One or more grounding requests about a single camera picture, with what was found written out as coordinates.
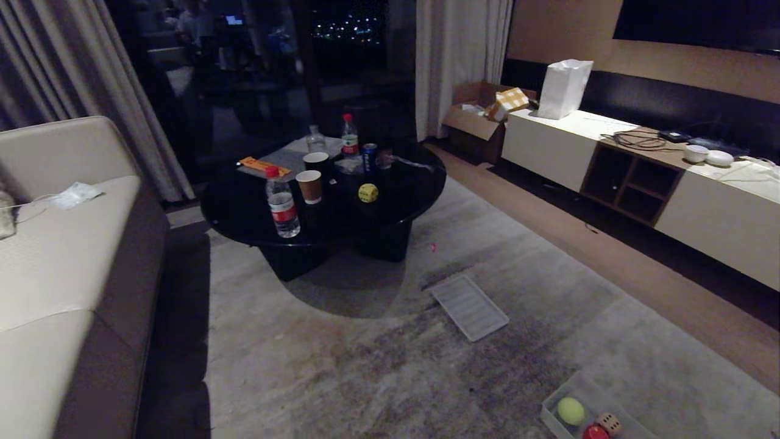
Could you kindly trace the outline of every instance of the plastic bottle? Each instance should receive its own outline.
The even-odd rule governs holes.
[[[306,136],[306,145],[309,147],[309,152],[328,152],[328,148],[325,145],[325,136],[320,134],[320,127],[309,125],[309,131],[311,134]]]
[[[280,237],[296,236],[300,233],[300,221],[290,185],[279,177],[277,166],[266,168],[265,177],[268,180],[265,184],[265,194],[268,196],[268,205],[271,206],[276,233]]]
[[[357,128],[352,123],[352,115],[349,113],[344,114],[342,141],[342,152],[345,158],[360,156],[360,147],[357,144]]]

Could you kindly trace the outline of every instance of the white paper bag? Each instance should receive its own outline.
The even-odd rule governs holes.
[[[541,89],[539,117],[562,119],[580,107],[593,61],[567,59],[547,66]]]

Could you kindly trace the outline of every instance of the red bottle cap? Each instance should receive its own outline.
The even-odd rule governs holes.
[[[276,178],[276,177],[279,177],[278,166],[269,166],[265,168],[265,178]]]

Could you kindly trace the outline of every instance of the toy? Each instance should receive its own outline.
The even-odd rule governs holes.
[[[574,398],[562,398],[558,401],[558,415],[569,425],[580,425],[585,420],[585,408]]]
[[[364,203],[373,203],[377,201],[377,198],[379,197],[379,189],[371,183],[366,183],[363,186],[360,186],[357,196]]]
[[[610,436],[617,436],[623,429],[623,425],[620,424],[618,417],[611,413],[602,413],[596,418],[596,423],[604,430],[607,430]]]
[[[585,429],[583,439],[609,439],[609,434],[607,434],[607,430],[604,430],[598,424],[593,424]]]

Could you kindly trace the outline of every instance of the yellow ball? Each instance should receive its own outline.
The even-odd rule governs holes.
[[[357,191],[357,196],[364,203],[373,203],[377,201],[379,189],[371,183],[366,183],[363,186],[360,186],[360,189]]]
[[[558,401],[558,415],[569,425],[580,425],[585,420],[585,408],[574,398]]]

